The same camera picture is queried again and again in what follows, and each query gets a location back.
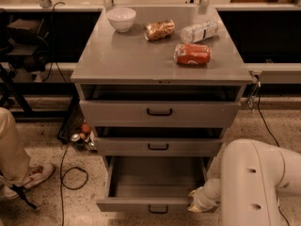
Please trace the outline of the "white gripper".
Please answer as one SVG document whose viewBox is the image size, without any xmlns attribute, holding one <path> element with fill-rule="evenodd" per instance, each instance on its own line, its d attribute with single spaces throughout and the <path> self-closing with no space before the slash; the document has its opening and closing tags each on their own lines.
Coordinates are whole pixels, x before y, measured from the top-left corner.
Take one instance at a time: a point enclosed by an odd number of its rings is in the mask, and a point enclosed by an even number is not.
<svg viewBox="0 0 301 226">
<path fill-rule="evenodd" d="M 213 201 L 205 195 L 205 190 L 203 187 L 192 190 L 189 192 L 188 196 L 193 198 L 191 205 L 188 206 L 188 211 L 190 212 L 206 212 L 214 207 Z"/>
</svg>

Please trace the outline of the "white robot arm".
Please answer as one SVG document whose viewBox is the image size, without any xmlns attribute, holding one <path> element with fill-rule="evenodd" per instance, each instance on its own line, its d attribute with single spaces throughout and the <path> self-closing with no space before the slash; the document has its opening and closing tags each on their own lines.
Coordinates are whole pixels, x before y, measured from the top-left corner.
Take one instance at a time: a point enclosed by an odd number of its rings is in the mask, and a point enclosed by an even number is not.
<svg viewBox="0 0 301 226">
<path fill-rule="evenodd" d="M 223 226 L 280 226 L 278 198 L 301 195 L 301 154 L 253 139 L 231 142 L 221 176 L 189 193 L 188 210 L 221 207 Z"/>
</svg>

